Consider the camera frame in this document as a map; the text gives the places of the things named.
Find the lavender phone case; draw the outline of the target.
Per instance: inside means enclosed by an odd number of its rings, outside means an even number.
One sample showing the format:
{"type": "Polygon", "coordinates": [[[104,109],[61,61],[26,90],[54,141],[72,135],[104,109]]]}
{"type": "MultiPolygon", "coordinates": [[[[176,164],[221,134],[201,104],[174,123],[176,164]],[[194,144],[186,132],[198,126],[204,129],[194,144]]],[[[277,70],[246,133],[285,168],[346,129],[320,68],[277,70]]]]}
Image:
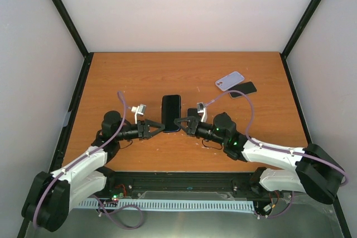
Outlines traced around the lavender phone case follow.
{"type": "Polygon", "coordinates": [[[221,91],[227,91],[230,88],[232,88],[233,86],[238,85],[241,82],[243,82],[244,79],[245,79],[245,77],[241,73],[239,73],[237,71],[233,71],[233,72],[229,73],[228,75],[222,77],[221,79],[218,79],[215,82],[215,85],[221,91]]]}

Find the white phone black screen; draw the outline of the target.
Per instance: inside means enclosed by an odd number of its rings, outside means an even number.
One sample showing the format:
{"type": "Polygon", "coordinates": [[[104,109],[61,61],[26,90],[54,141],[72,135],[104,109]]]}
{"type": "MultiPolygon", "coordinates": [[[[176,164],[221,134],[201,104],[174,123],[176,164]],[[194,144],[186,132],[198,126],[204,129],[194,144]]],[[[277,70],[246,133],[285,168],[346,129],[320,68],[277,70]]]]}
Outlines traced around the white phone black screen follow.
{"type": "Polygon", "coordinates": [[[241,93],[243,93],[245,95],[249,95],[249,94],[257,92],[257,89],[256,89],[255,85],[251,81],[249,81],[249,82],[235,85],[232,88],[230,88],[229,91],[230,91],[229,95],[232,98],[239,98],[242,96],[241,93]]]}

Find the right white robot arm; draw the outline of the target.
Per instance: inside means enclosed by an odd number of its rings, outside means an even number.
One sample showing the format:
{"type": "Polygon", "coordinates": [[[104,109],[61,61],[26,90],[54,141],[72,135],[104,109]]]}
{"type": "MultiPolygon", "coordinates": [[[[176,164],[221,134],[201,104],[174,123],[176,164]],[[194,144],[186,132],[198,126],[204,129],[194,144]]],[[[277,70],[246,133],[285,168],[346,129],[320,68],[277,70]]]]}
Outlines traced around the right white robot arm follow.
{"type": "Polygon", "coordinates": [[[195,116],[174,123],[191,137],[220,144],[235,161],[267,164],[268,168],[258,168],[251,179],[255,192],[302,192],[330,205],[342,185],[342,167],[317,144],[292,148],[262,142],[238,132],[227,113],[216,115],[211,124],[195,116]]]}

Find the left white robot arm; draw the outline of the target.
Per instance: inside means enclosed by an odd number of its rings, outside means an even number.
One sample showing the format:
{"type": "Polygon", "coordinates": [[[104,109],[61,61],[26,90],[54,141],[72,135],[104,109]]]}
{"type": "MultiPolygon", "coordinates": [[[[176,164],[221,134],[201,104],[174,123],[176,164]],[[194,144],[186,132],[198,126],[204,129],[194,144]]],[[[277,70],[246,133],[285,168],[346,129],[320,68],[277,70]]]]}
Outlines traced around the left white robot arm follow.
{"type": "Polygon", "coordinates": [[[148,119],[131,124],[119,112],[104,115],[102,128],[91,146],[69,164],[49,173],[38,173],[30,187],[21,215],[37,227],[54,232],[62,226],[70,211],[89,196],[115,191],[113,171],[105,165],[120,149],[121,140],[145,140],[165,129],[148,119]]]}

